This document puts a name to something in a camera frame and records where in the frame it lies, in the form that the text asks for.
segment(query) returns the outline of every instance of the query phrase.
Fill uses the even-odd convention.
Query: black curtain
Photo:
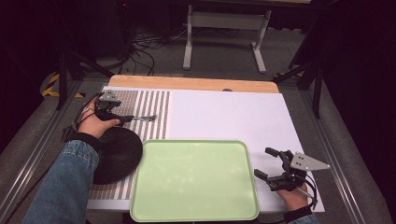
[[[1,2],[0,30],[1,153],[43,101],[40,86],[56,69],[57,56],[27,1]]]
[[[396,4],[344,0],[333,8],[317,20],[295,63],[321,60],[334,103],[396,221]]]

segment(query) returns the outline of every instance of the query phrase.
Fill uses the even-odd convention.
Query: wire
[[[141,50],[145,50],[145,49],[160,49],[163,46],[178,40],[178,39],[182,39],[180,38],[182,35],[184,35],[184,33],[187,32],[187,29],[184,29],[180,34],[178,34],[176,37],[173,37],[170,40],[165,40],[165,38],[163,37],[153,37],[151,35],[148,36],[144,36],[144,38],[140,38],[140,39],[135,39],[134,40],[134,45],[137,45],[139,47],[142,47]]]
[[[116,68],[116,67],[120,67],[120,66],[122,66],[123,64],[125,64],[127,61],[128,61],[128,56],[129,56],[129,54],[124,54],[123,56],[122,56],[122,60],[121,61],[119,61],[119,62],[117,62],[117,63],[113,63],[113,64],[110,64],[110,65],[105,65],[105,66],[103,66],[103,65],[100,65],[101,67],[103,67],[103,68],[105,68],[105,69],[112,69],[112,68]],[[94,69],[92,69],[92,68],[90,68],[90,67],[87,67],[87,66],[84,66],[84,65],[81,65],[81,67],[82,67],[82,69],[84,69],[84,71],[86,71],[86,72],[95,72],[96,70],[94,70]]]
[[[85,119],[89,118],[90,116],[92,116],[92,115],[94,115],[94,114],[95,114],[95,112],[91,113],[90,115],[88,115],[87,117],[85,117],[84,119],[82,119],[82,120],[79,122],[79,124],[81,124]]]
[[[149,69],[149,70],[148,70],[148,73],[147,73],[147,76],[153,76],[153,75],[154,75],[154,66],[155,66],[154,58],[153,58],[149,53],[147,53],[147,52],[145,52],[145,51],[143,51],[143,50],[141,50],[141,49],[136,49],[136,54],[137,54],[137,56],[140,57],[140,55],[139,55],[137,52],[142,52],[142,53],[144,53],[144,54],[147,54],[147,55],[150,57],[151,61],[152,61],[152,66],[150,67],[150,66],[145,65],[145,64],[143,64],[143,63],[137,62],[137,61],[134,59],[134,56],[131,55],[130,58],[132,59],[132,61],[134,61],[135,68],[136,68],[136,64],[137,64],[137,63],[140,64],[140,65],[142,65],[142,66],[145,66],[145,67],[147,67],[147,68]]]
[[[312,183],[313,183],[313,184],[312,184],[312,183],[309,182],[308,180],[306,180],[306,179],[304,179],[304,178],[302,178],[302,177],[300,177],[300,176],[298,176],[298,175],[295,176],[295,177],[297,177],[297,178],[303,180],[303,181],[309,186],[309,188],[311,188],[312,191],[314,192],[314,196],[313,196],[313,197],[312,197],[312,196],[310,197],[311,200],[312,200],[312,202],[311,202],[308,206],[309,206],[309,207],[314,206],[313,209],[315,209],[315,205],[316,205],[317,202],[318,202],[318,199],[317,199],[318,194],[317,194],[317,186],[316,186],[314,180],[311,178],[311,176],[308,175],[308,177],[311,179],[311,181],[312,181]],[[285,222],[285,220],[280,220],[280,221],[277,221],[277,222],[262,222],[261,224],[278,224],[278,223],[283,223],[283,222]]]
[[[117,73],[117,75],[120,75],[122,71],[122,65],[120,66],[119,72]]]
[[[77,112],[77,114],[76,114],[76,116],[75,116],[75,118],[74,118],[74,120],[73,120],[73,123],[72,123],[72,127],[73,127],[73,129],[74,129],[75,131],[78,130],[78,126],[79,126],[79,124],[82,122],[82,121],[78,122],[78,118],[79,118],[79,116],[81,115],[81,113],[83,112],[84,108],[87,107],[87,105],[90,103],[90,101],[92,101],[96,96],[101,96],[101,95],[103,95],[102,92],[97,92],[97,93],[96,93],[95,95],[93,95],[93,96],[81,107],[81,109]]]
[[[134,72],[132,73],[132,75],[134,75],[134,73],[136,72],[137,64],[136,64],[136,62],[134,61],[134,59],[132,59],[132,62],[134,62]]]

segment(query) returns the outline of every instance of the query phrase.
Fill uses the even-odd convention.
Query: green plastic tray
[[[259,208],[246,145],[240,141],[146,141],[130,213],[138,222],[255,218]]]

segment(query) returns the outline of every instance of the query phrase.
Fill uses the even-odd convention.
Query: black disc
[[[104,185],[119,181],[131,174],[143,155],[139,136],[125,128],[110,128],[99,139],[99,163],[93,174],[93,184]]]

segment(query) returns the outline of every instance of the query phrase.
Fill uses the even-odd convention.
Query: black and white stripes
[[[157,115],[152,122],[133,120],[126,123],[128,128],[140,136],[142,142],[148,139],[164,139],[166,136],[170,91],[118,91],[113,90],[121,105],[113,113],[137,117]],[[128,200],[132,196],[134,174],[117,183],[94,185],[90,191],[90,200]]]

